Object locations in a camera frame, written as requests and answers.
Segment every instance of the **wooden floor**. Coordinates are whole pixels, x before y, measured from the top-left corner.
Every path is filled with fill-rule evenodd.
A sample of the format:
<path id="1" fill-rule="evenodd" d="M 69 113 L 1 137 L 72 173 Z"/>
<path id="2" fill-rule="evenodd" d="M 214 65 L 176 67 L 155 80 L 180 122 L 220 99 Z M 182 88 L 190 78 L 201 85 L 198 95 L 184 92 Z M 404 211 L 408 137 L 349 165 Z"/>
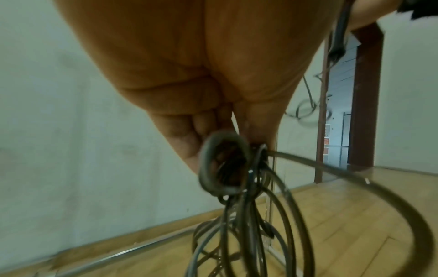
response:
<path id="1" fill-rule="evenodd" d="M 413 204 L 434 234 L 438 234 L 438 177 L 385 169 L 373 169 L 366 175 Z M 317 276 L 388 277 L 404 263 L 412 243 L 409 227 L 394 209 L 376 196 L 336 180 L 294 193 L 294 197 L 310 229 Z M 264 212 L 265 205 L 259 208 Z M 283 232 L 277 212 L 273 221 Z M 183 276 L 191 256 L 190 245 L 191 236 L 182 237 L 82 276 Z M 296 246 L 298 264 L 302 268 L 299 242 Z M 270 255 L 268 263 L 270 277 L 284 275 L 284 269 Z M 245 276 L 240 262 L 233 265 L 238 276 Z M 199 276 L 208 276 L 214 266 L 213 261 L 203 265 Z M 436 258 L 426 276 L 438 276 Z"/>

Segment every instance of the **wooden door frame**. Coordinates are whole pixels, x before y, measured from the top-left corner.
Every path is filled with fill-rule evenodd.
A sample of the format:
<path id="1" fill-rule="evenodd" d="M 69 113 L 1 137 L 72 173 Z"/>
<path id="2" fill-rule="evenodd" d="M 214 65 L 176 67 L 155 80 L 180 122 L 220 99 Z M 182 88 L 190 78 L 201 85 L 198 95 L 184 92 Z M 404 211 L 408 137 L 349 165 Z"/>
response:
<path id="1" fill-rule="evenodd" d="M 377 23 L 352 32 L 361 43 L 357 48 L 355 84 L 351 107 L 351 125 L 348 162 L 352 170 L 374 166 L 375 131 L 379 98 L 381 60 L 384 34 Z M 329 41 L 325 42 L 323 68 L 327 68 Z M 316 160 L 323 162 L 324 133 L 326 123 L 326 95 L 329 88 L 329 72 L 322 76 L 318 142 Z M 323 173 L 315 171 L 315 182 L 322 182 Z"/>

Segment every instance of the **hand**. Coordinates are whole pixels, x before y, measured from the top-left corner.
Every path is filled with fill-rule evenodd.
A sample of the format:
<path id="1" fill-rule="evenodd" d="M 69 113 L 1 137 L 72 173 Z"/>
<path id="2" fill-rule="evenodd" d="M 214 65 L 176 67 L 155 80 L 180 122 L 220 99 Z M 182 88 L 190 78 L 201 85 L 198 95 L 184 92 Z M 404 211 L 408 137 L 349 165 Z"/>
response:
<path id="1" fill-rule="evenodd" d="M 280 120 L 342 0 L 57 0 L 115 88 L 198 170 L 233 129 L 274 147 Z"/>

